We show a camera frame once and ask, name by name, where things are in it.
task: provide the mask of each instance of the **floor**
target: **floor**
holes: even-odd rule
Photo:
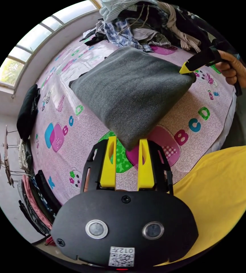
[[[232,127],[222,149],[246,145],[246,89],[243,95],[237,98],[237,109]]]

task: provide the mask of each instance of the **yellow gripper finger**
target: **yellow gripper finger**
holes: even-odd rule
[[[115,188],[116,183],[116,136],[110,136],[100,178],[102,188]]]
[[[152,189],[153,187],[154,187],[154,177],[153,177],[148,141],[147,139],[141,139],[139,143],[137,190]]]

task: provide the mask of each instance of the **pink bedsheet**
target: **pink bedsheet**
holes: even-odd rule
[[[62,50],[39,77],[38,117],[31,134],[35,172],[42,170],[57,199],[64,204],[76,194],[86,159],[94,144],[113,135],[68,87],[117,47],[107,41],[86,46],[77,38]],[[150,53],[174,64],[191,54],[172,47]],[[197,81],[160,121],[149,139],[161,145],[178,182],[221,134],[234,88],[211,67],[196,72]],[[138,149],[125,151],[117,143],[117,189],[137,190]]]

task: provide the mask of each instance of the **yellow cushion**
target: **yellow cushion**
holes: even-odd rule
[[[180,259],[184,260],[219,242],[245,212],[246,146],[203,156],[174,185],[174,195],[191,209],[199,231],[192,249]]]

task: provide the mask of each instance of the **sticker label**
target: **sticker label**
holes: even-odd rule
[[[111,247],[109,252],[109,266],[133,267],[134,247]]]

